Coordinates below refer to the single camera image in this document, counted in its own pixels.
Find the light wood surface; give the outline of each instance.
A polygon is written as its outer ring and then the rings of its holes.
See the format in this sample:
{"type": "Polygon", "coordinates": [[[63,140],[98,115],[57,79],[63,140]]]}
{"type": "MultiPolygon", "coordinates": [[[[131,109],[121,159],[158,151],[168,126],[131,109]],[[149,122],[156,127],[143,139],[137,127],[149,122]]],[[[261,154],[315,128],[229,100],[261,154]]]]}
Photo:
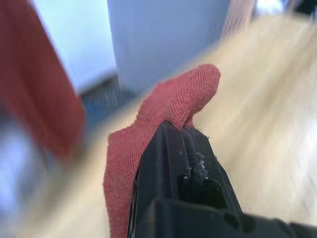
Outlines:
{"type": "MultiPolygon", "coordinates": [[[[210,137],[243,210],[317,225],[317,26],[263,17],[191,67],[200,63],[214,63],[222,78],[194,125],[210,137]]],[[[102,190],[107,137],[133,122],[140,103],[96,131],[50,215],[30,219],[20,237],[109,237],[102,190]]]]}

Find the red object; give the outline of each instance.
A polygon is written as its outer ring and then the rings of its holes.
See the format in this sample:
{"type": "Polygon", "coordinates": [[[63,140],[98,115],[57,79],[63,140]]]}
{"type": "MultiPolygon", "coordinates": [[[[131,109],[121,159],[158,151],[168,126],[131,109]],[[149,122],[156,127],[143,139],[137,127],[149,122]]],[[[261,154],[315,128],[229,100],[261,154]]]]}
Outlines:
{"type": "Polygon", "coordinates": [[[141,155],[159,124],[169,121],[178,129],[193,125],[193,115],[215,95],[219,70],[203,64],[158,84],[143,101],[135,122],[110,135],[104,194],[111,238],[125,238],[129,221],[132,184],[141,155]]]}
{"type": "Polygon", "coordinates": [[[0,0],[0,106],[57,156],[70,151],[84,112],[27,0],[0,0]]]}

